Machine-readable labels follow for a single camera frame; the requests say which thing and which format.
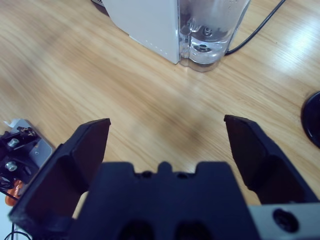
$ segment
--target black plastic mount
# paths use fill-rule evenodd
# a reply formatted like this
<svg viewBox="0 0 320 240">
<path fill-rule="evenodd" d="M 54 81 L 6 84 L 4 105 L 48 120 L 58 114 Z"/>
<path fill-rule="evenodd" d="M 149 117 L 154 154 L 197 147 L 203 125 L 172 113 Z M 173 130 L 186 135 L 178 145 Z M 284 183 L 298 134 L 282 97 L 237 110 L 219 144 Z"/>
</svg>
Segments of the black plastic mount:
<svg viewBox="0 0 320 240">
<path fill-rule="evenodd" d="M 33 239 L 67 237 L 81 195 L 104 159 L 109 119 L 80 125 L 61 144 L 9 213 Z"/>
<path fill-rule="evenodd" d="M 242 178 L 262 204 L 319 201 L 256 122 L 231 115 L 224 121 Z M 195 173 L 172 172 L 167 162 L 157 173 L 135 173 L 127 162 L 101 164 L 109 126 L 109 119 L 81 125 L 13 207 L 10 219 L 34 240 L 260 239 L 227 163 L 201 162 Z"/>
<path fill-rule="evenodd" d="M 201 162 L 195 173 L 137 174 L 128 162 L 103 163 L 71 240 L 260 239 L 231 168 Z"/>
<path fill-rule="evenodd" d="M 319 200 L 279 146 L 249 119 L 226 115 L 233 159 L 248 189 L 262 204 Z"/>
</svg>

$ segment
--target black power cord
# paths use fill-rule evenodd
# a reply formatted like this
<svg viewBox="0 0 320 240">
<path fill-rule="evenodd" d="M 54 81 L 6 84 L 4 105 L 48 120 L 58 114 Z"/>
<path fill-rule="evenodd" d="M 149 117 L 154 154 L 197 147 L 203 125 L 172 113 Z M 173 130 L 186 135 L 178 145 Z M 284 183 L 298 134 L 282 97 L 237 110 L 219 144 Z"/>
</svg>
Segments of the black power cord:
<svg viewBox="0 0 320 240">
<path fill-rule="evenodd" d="M 239 46 L 235 47 L 232 50 L 229 50 L 225 53 L 225 55 L 230 55 L 241 49 L 244 45 L 246 45 L 263 27 L 266 23 L 270 20 L 270 18 L 276 13 L 276 11 L 284 4 L 286 0 L 281 0 L 279 4 L 272 10 L 272 12 L 263 20 L 263 22 L 257 27 L 256 30 L 246 39 L 244 40 Z"/>
<path fill-rule="evenodd" d="M 13 189 L 15 187 L 15 179 L 9 174 L 0 173 L 0 193 L 7 195 L 8 197 L 18 200 L 15 196 L 7 193 L 6 190 Z"/>
<path fill-rule="evenodd" d="M 7 195 L 8 197 L 18 201 L 18 198 L 15 196 L 12 196 L 11 194 L 7 193 L 6 190 L 13 189 L 14 188 L 14 178 L 10 175 L 0 173 L 0 192 L 4 195 Z M 22 232 L 22 231 L 15 231 L 15 224 L 12 223 L 11 232 L 4 238 L 4 240 L 8 240 L 8 238 L 11 236 L 11 240 L 14 240 L 14 235 L 20 234 L 25 236 L 28 240 L 31 240 L 28 234 Z"/>
<path fill-rule="evenodd" d="M 8 240 L 8 238 L 11 236 L 11 240 L 14 239 L 14 234 L 20 234 L 25 236 L 28 240 L 32 240 L 28 234 L 22 232 L 22 231 L 15 231 L 15 224 L 12 223 L 12 231 L 4 238 L 4 240 Z"/>
</svg>

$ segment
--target screw hole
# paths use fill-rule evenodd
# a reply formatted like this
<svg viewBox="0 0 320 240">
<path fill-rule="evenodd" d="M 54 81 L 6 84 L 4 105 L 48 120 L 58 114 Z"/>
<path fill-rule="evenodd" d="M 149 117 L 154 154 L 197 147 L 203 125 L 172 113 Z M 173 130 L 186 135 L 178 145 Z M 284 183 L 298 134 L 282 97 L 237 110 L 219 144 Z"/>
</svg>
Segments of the screw hole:
<svg viewBox="0 0 320 240">
<path fill-rule="evenodd" d="M 149 179 L 152 176 L 152 172 L 151 171 L 144 171 L 143 173 L 141 173 L 141 176 L 145 179 Z"/>
<path fill-rule="evenodd" d="M 299 229 L 298 220 L 291 212 L 276 209 L 273 212 L 273 219 L 282 230 L 288 233 L 295 233 Z"/>
<path fill-rule="evenodd" d="M 184 173 L 184 172 L 179 172 L 179 173 L 176 175 L 176 177 L 177 177 L 178 179 L 188 179 L 188 178 L 189 178 L 188 174 L 186 174 L 186 173 Z"/>
</svg>

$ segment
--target screw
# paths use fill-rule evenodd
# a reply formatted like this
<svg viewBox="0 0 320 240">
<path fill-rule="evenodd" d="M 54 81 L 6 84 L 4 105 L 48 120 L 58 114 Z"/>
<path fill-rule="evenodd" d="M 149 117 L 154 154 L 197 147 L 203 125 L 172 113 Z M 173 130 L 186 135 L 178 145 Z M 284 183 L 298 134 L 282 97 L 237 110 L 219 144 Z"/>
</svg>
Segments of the screw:
<svg viewBox="0 0 320 240">
<path fill-rule="evenodd" d="M 19 141 L 18 139 L 12 138 L 12 139 L 8 142 L 8 146 L 11 147 L 11 148 L 15 148 L 15 147 L 18 145 L 19 142 L 20 142 L 20 141 Z"/>
<path fill-rule="evenodd" d="M 17 168 L 18 168 L 15 161 L 8 162 L 4 167 L 6 169 L 8 169 L 9 172 L 13 172 L 13 171 L 17 170 Z"/>
<path fill-rule="evenodd" d="M 211 35 L 212 35 L 212 30 L 211 30 L 209 27 L 205 27 L 205 28 L 203 29 L 203 34 L 204 34 L 205 36 L 211 36 Z"/>
</svg>

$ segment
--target black round object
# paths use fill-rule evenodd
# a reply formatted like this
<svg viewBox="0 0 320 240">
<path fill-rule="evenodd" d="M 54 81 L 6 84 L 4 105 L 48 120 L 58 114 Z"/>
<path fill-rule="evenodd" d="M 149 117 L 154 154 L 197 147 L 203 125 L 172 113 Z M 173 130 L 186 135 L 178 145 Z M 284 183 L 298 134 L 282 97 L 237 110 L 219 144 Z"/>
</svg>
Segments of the black round object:
<svg viewBox="0 0 320 240">
<path fill-rule="evenodd" d="M 301 123 L 308 138 L 320 148 L 320 91 L 304 103 Z"/>
<path fill-rule="evenodd" d="M 277 209 L 273 212 L 275 223 L 288 233 L 295 233 L 299 229 L 299 223 L 296 217 L 288 211 Z"/>
</svg>

